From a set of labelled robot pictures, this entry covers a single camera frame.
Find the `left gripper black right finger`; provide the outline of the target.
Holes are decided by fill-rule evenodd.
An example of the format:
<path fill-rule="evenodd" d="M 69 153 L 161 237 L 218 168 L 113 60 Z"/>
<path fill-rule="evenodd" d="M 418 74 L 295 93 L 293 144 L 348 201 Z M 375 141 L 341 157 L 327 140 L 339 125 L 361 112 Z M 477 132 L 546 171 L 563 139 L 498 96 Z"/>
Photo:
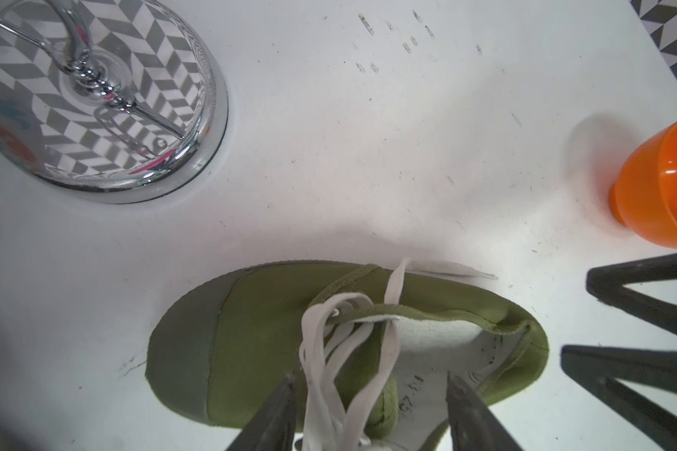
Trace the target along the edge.
<path fill-rule="evenodd" d="M 461 376 L 448 374 L 446 400 L 454 450 L 522 451 Z"/>

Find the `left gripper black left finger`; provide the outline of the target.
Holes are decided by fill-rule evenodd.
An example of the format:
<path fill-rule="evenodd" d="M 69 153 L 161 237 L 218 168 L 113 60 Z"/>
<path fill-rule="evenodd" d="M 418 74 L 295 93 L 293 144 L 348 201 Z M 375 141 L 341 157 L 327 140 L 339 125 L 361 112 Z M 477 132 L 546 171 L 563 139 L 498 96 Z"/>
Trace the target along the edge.
<path fill-rule="evenodd" d="M 287 374 L 227 451 L 293 450 L 297 417 L 295 375 Z"/>

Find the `olive green shoe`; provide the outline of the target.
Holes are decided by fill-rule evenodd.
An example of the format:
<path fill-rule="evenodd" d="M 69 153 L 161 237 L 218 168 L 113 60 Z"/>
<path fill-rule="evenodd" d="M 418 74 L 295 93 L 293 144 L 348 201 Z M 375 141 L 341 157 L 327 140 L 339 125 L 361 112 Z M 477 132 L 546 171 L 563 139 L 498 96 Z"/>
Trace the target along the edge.
<path fill-rule="evenodd" d="M 448 376 L 488 405 L 534 383 L 549 345 L 521 306 L 454 262 L 394 270 L 297 260 L 229 272 L 182 296 L 150 336 L 146 377 L 165 407 L 245 428 L 295 376 L 303 450 L 434 450 Z"/>

